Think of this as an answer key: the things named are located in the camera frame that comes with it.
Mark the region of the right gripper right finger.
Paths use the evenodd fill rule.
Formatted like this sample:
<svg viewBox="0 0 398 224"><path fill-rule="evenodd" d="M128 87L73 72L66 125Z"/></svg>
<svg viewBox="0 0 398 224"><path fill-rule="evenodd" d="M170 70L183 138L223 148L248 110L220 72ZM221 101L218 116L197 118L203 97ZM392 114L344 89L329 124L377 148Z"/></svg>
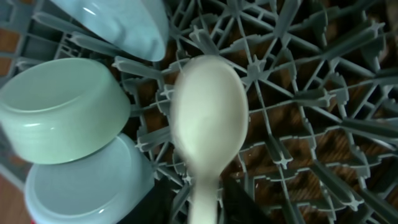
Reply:
<svg viewBox="0 0 398 224"><path fill-rule="evenodd" d="M232 177L223 179L223 188L227 224L272 224L272 220Z"/></svg>

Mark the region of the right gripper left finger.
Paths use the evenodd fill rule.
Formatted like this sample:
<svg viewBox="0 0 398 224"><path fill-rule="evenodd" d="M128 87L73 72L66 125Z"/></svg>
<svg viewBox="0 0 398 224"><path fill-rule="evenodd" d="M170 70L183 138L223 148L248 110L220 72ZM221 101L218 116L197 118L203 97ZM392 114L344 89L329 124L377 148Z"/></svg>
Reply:
<svg viewBox="0 0 398 224"><path fill-rule="evenodd" d="M170 224L173 200L172 181L163 177L118 224Z"/></svg>

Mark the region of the small light blue bowl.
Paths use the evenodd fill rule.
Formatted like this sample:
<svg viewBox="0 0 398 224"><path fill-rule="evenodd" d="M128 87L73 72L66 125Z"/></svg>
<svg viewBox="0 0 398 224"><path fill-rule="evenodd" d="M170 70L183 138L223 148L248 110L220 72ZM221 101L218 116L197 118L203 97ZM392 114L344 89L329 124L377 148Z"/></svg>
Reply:
<svg viewBox="0 0 398 224"><path fill-rule="evenodd" d="M35 223L118 223L153 186L150 160L121 133L77 161L34 164L24 201Z"/></svg>

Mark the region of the white plastic spoon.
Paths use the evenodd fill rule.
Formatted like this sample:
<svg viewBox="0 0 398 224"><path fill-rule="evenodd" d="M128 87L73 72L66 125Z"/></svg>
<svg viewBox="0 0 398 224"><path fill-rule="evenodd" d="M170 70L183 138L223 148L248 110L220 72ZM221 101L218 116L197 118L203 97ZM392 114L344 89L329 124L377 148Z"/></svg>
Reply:
<svg viewBox="0 0 398 224"><path fill-rule="evenodd" d="M241 149L249 106L235 69L221 57L191 59L178 76L170 109L176 149L194 176L190 224L216 223L219 177Z"/></svg>

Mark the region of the mint green bowl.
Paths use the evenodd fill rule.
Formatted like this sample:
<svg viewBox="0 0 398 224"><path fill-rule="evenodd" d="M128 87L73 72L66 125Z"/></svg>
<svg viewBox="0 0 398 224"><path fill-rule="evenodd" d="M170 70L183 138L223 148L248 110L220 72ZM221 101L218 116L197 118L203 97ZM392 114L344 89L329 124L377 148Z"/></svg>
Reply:
<svg viewBox="0 0 398 224"><path fill-rule="evenodd" d="M23 160L61 164L112 141L130 106L105 65L62 58L29 68L1 88L1 130Z"/></svg>

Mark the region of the light blue plate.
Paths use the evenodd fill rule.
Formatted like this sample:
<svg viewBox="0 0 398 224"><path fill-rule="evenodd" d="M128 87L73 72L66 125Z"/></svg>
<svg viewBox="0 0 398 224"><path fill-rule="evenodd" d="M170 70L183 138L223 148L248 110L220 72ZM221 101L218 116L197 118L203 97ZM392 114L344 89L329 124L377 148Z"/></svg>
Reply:
<svg viewBox="0 0 398 224"><path fill-rule="evenodd" d="M165 57L169 20L162 0L52 0L119 49L144 60Z"/></svg>

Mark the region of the grey dishwasher rack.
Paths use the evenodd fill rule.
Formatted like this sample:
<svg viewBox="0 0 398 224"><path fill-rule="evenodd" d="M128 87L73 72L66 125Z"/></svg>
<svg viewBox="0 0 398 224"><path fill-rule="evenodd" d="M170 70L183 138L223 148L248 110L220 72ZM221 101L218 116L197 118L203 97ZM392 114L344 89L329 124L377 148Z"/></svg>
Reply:
<svg viewBox="0 0 398 224"><path fill-rule="evenodd" d="M124 132L172 181L186 223L193 176L170 136L183 66L216 55L238 73L249 132L224 175L272 223L397 222L396 1L164 1L165 57L137 58L50 1L1 2L1 84L41 63L105 65L131 104Z"/></svg>

